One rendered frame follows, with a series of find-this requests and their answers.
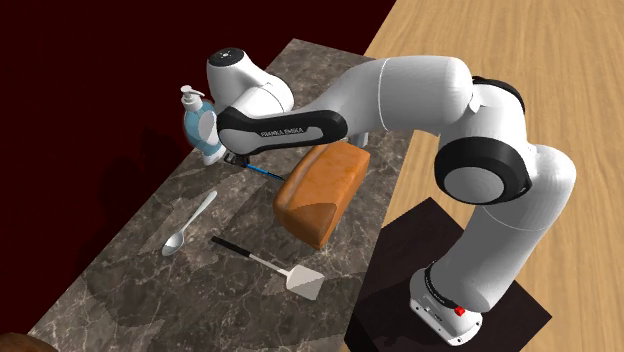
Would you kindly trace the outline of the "blue pen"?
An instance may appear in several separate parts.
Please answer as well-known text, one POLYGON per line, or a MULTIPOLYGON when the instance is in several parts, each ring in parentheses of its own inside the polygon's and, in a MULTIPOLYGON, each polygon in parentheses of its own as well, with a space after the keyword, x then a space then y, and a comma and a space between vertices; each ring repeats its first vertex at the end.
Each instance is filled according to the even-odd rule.
POLYGON ((251 164, 245 164, 245 167, 246 167, 246 168, 248 168, 248 169, 250 169, 250 170, 252 170, 252 171, 255 171, 255 172, 257 172, 257 173, 260 173, 260 174, 263 174, 263 175, 266 175, 266 176, 273 177, 273 178, 278 179, 278 180, 280 180, 280 181, 285 181, 285 179, 284 179, 283 177, 281 177, 281 176, 279 176, 279 175, 277 175, 277 174, 274 174, 274 173, 272 173, 272 172, 269 172, 269 171, 267 171, 267 170, 264 170, 264 169, 258 168, 258 167, 256 167, 256 166, 253 166, 253 165, 251 165, 251 164))

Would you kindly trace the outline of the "blue soap dispenser bottle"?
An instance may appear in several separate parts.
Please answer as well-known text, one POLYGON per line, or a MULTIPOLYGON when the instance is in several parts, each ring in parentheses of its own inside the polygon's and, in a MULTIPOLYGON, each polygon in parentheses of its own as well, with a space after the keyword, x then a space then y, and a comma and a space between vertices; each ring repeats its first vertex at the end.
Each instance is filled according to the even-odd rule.
POLYGON ((181 102, 185 108, 184 129, 188 141, 202 152, 205 166, 216 163, 225 153, 216 127, 216 114, 205 94, 190 85, 181 87, 181 102))

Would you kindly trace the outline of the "brown bread loaf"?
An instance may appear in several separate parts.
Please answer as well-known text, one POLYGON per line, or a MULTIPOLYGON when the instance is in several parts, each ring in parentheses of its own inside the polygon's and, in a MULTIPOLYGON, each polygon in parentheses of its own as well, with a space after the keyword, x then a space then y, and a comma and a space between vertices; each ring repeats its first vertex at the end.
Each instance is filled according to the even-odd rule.
POLYGON ((344 141, 312 147, 273 200, 278 223, 319 250, 367 173, 370 153, 344 141))

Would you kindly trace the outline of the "silver spoon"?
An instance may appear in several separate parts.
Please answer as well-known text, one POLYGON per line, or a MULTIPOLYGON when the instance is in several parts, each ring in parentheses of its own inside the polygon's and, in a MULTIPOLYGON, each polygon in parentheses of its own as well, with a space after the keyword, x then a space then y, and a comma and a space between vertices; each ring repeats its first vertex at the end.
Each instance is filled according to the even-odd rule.
POLYGON ((217 194, 218 192, 216 190, 209 192, 184 225, 167 239, 161 249, 161 254, 163 256, 172 256, 181 249, 185 242, 185 230, 214 201, 217 194))

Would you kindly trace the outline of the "dark robot stand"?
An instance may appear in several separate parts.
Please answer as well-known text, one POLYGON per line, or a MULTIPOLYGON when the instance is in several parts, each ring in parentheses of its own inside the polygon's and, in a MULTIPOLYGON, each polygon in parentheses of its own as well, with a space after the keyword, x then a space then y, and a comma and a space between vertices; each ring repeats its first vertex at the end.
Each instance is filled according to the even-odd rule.
POLYGON ((514 282, 469 342, 450 346, 428 327, 409 307, 410 278, 462 233, 431 198, 381 229, 344 338, 350 352, 520 352, 550 321, 514 282))

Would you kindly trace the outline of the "brown rounded object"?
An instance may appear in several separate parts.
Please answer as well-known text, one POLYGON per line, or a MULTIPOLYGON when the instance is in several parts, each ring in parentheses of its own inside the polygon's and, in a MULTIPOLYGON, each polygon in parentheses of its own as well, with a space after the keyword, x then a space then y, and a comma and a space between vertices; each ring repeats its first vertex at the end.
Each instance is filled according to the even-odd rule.
POLYGON ((0 334, 0 352, 59 352, 50 344, 35 337, 18 334, 0 334))

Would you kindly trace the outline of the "black-handled white spatula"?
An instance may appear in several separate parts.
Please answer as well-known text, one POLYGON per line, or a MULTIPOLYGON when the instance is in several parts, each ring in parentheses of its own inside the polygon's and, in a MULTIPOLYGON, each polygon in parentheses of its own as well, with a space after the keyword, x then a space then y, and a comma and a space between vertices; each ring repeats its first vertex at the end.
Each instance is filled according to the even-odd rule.
POLYGON ((325 276, 315 270, 307 268, 302 265, 296 265, 290 270, 280 268, 254 254, 250 251, 243 249, 242 247, 233 244, 225 239, 217 236, 213 236, 211 240, 229 250, 232 250, 244 257, 248 257, 269 267, 285 277, 285 287, 288 291, 295 293, 308 300, 314 301, 317 299, 322 284, 325 280, 325 276))

